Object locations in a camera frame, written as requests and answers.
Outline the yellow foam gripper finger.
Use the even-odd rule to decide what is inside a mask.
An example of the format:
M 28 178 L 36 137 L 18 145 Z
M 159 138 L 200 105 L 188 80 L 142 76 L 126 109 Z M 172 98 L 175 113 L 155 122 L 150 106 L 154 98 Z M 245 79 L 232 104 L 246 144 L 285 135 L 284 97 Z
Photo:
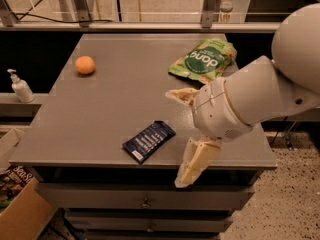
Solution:
M 174 181 L 176 188 L 192 185 L 221 152 L 221 142 L 211 138 L 190 138 L 185 146 L 183 161 Z
M 165 96 L 183 105 L 192 106 L 198 93 L 199 91 L 194 88 L 182 88 L 169 90 L 165 93 Z

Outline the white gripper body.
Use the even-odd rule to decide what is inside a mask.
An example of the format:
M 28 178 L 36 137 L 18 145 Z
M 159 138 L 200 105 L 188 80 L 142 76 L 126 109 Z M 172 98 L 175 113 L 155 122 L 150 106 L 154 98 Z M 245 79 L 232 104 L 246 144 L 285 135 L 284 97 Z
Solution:
M 231 142 L 253 130 L 232 107 L 223 77 L 199 90 L 192 105 L 192 115 L 195 127 L 202 134 L 221 142 Z

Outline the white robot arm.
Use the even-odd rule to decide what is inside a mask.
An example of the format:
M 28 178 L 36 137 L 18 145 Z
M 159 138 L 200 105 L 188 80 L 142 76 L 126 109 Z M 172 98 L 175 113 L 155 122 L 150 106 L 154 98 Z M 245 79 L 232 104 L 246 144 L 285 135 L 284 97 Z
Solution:
M 289 15 L 276 30 L 272 57 L 261 56 L 201 89 L 173 89 L 166 96 L 188 106 L 203 134 L 185 147 L 175 186 L 192 185 L 222 145 L 266 120 L 296 115 L 320 105 L 320 4 Z

